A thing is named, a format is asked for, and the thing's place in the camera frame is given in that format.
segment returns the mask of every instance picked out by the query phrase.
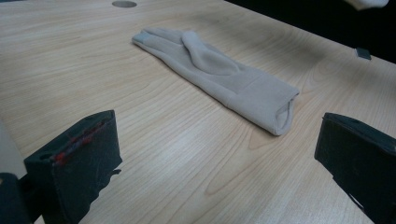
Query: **glove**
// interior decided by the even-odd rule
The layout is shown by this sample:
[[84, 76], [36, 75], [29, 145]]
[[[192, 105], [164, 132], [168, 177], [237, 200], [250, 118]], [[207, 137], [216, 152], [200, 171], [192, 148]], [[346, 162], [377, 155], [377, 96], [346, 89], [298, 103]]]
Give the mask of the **glove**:
[[147, 28], [133, 42], [268, 132], [281, 135], [289, 130], [293, 99], [299, 93], [289, 84], [233, 61], [192, 31]]

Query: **light wood tabletop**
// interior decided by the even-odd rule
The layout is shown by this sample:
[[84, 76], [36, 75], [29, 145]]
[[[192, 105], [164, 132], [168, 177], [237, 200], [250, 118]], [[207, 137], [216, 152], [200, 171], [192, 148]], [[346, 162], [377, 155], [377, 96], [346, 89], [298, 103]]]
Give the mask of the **light wood tabletop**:
[[[24, 158], [116, 112], [122, 172], [81, 223], [371, 223], [314, 152], [325, 112], [396, 136], [396, 64], [220, 0], [135, 2], [0, 4], [0, 119]], [[297, 87], [290, 131], [271, 135], [133, 45], [145, 27], [193, 30]]]

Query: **wood grain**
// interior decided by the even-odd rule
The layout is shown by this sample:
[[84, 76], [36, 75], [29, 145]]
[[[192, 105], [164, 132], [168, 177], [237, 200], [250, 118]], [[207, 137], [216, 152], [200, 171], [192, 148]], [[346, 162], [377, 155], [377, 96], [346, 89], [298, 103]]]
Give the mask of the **wood grain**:
[[[325, 112], [396, 136], [395, 64], [220, 0], [136, 3], [0, 6], [0, 119], [23, 157], [116, 111], [122, 172], [81, 223], [371, 223], [314, 151]], [[194, 30], [296, 86], [290, 132], [272, 136], [132, 45], [144, 27]]]

